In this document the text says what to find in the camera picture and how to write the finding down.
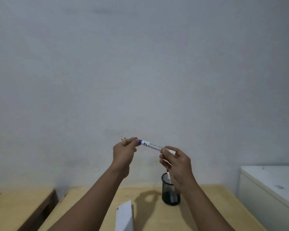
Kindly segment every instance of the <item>yellow table top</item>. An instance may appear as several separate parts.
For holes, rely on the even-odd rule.
[[[201,188],[236,231],[266,230],[223,185],[202,185]],[[71,188],[39,231],[47,231],[88,189],[88,187]],[[100,230],[115,230],[116,208],[128,200],[132,200],[134,205],[135,231],[197,230],[187,202],[182,195],[180,204],[172,207],[162,201],[161,191],[161,187],[118,189]]]
[[[45,202],[53,191],[53,188],[1,191],[0,231],[17,231],[23,228],[33,214],[45,208]]]

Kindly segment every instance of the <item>forearm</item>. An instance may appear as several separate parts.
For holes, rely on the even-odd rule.
[[[49,231],[97,231],[123,177],[111,168]]]
[[[199,231],[234,231],[196,181],[184,193]]]

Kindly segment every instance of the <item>black mesh pen holder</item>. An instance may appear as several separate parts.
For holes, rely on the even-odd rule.
[[[163,189],[162,189],[162,200],[164,203],[170,206],[178,205],[181,201],[180,192],[171,184],[168,179],[167,173],[162,175]]]

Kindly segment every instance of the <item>white cabinet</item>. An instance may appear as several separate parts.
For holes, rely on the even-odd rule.
[[[289,166],[242,166],[238,198],[268,231],[289,230]]]

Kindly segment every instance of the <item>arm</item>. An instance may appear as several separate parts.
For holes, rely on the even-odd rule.
[[[138,139],[130,138],[116,144],[111,166],[48,231],[98,231],[121,181],[129,173],[138,143]]]
[[[176,151],[176,156],[166,148]],[[197,184],[190,158],[177,148],[166,148],[161,149],[160,163],[169,171],[173,185],[187,200],[199,231],[234,231]]]

